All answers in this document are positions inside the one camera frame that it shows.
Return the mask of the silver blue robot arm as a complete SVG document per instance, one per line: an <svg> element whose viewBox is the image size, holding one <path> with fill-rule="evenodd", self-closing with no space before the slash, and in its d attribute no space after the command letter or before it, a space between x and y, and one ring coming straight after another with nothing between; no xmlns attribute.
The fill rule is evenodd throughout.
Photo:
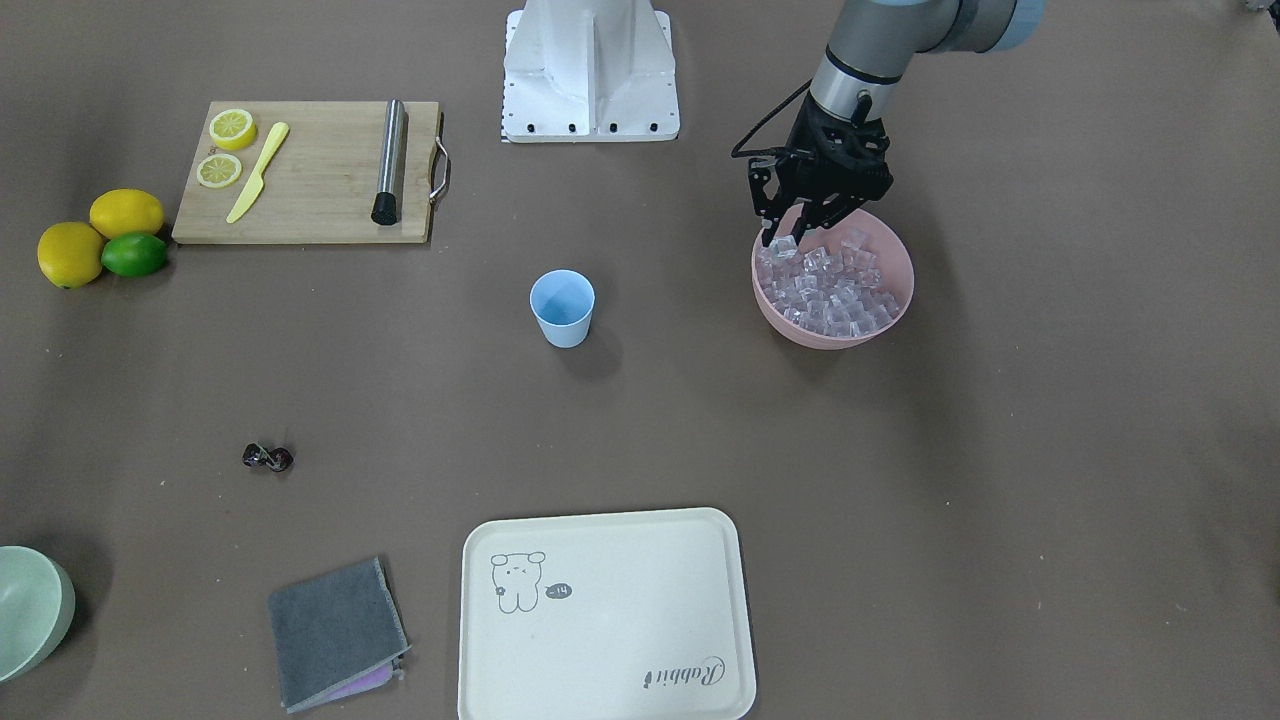
<svg viewBox="0 0 1280 720"><path fill-rule="evenodd" d="M746 150L760 243L829 229L893 183L883 115L918 54L1000 53L1024 44L1043 1L846 1L813 78L774 110L803 101L785 143Z"/></svg>

